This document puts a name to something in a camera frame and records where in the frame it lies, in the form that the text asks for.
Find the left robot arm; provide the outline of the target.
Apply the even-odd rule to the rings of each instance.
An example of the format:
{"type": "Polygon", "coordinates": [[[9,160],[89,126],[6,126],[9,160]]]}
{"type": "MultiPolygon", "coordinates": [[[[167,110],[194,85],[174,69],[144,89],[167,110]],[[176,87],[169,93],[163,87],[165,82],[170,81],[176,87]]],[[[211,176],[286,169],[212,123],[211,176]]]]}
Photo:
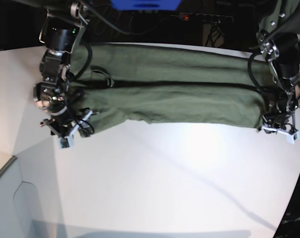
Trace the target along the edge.
{"type": "Polygon", "coordinates": [[[266,101],[259,130],[283,134],[294,144],[300,137],[295,117],[300,110],[300,0],[276,0],[274,4],[273,11],[259,24],[254,47],[258,52],[248,60],[248,73],[266,101]],[[269,64],[274,87],[257,82],[251,69],[256,56],[269,64]]]}

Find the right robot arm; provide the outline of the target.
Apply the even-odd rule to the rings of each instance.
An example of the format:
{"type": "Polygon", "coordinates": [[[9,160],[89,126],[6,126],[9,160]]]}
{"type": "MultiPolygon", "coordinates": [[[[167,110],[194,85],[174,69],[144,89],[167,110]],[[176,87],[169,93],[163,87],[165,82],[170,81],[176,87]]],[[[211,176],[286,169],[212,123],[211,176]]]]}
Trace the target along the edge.
{"type": "Polygon", "coordinates": [[[74,145],[74,133],[89,137],[95,130],[89,119],[94,112],[90,108],[74,109],[74,104],[84,97],[82,89],[70,91],[70,83],[78,80],[92,62],[91,46],[82,38],[91,16],[97,17],[117,32],[124,33],[108,17],[100,13],[88,0],[68,0],[65,3],[48,3],[47,17],[41,29],[39,40],[46,51],[41,59],[39,71],[41,82],[33,88],[33,100],[37,108],[50,118],[41,121],[51,135],[57,137],[59,147],[74,145]],[[71,56],[79,45],[83,45],[88,56],[82,68],[71,72],[71,56]]]}

